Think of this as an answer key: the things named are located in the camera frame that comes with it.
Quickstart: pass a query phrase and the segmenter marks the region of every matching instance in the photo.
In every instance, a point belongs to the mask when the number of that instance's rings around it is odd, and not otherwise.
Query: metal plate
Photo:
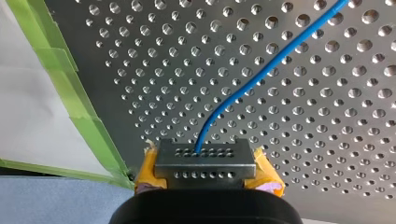
[[[235,144],[203,144],[194,153],[194,144],[172,143],[163,139],[154,174],[166,178],[168,188],[241,188],[243,180],[254,179],[256,164],[247,139]]]
[[[145,139],[192,143],[219,102],[334,0],[46,2],[99,117],[137,169]],[[303,217],[393,222],[395,10],[394,0],[350,1],[207,140],[264,146]]]

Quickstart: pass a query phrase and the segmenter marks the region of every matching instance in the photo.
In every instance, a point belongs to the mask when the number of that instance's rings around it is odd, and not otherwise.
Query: wire insulation
[[[206,120],[202,130],[198,135],[197,142],[195,144],[195,152],[200,153],[202,144],[205,141],[207,132],[209,131],[210,125],[216,120],[219,114],[221,114],[227,106],[231,105],[236,99],[243,96],[245,92],[254,88],[257,82],[262,80],[267,73],[274,69],[282,60],[288,56],[295,48],[301,45],[309,36],[311,36],[317,29],[319,29],[327,20],[331,19],[335,14],[337,14],[346,4],[348,0],[337,1],[326,13],[324,13],[319,19],[312,23],[308,28],[306,28],[300,35],[298,35],[294,40],[292,40],[285,48],[283,48],[273,60],[271,60],[264,68],[250,81],[248,81],[241,89],[236,91],[233,95],[228,97],[223,101],[218,108],[209,116]]]

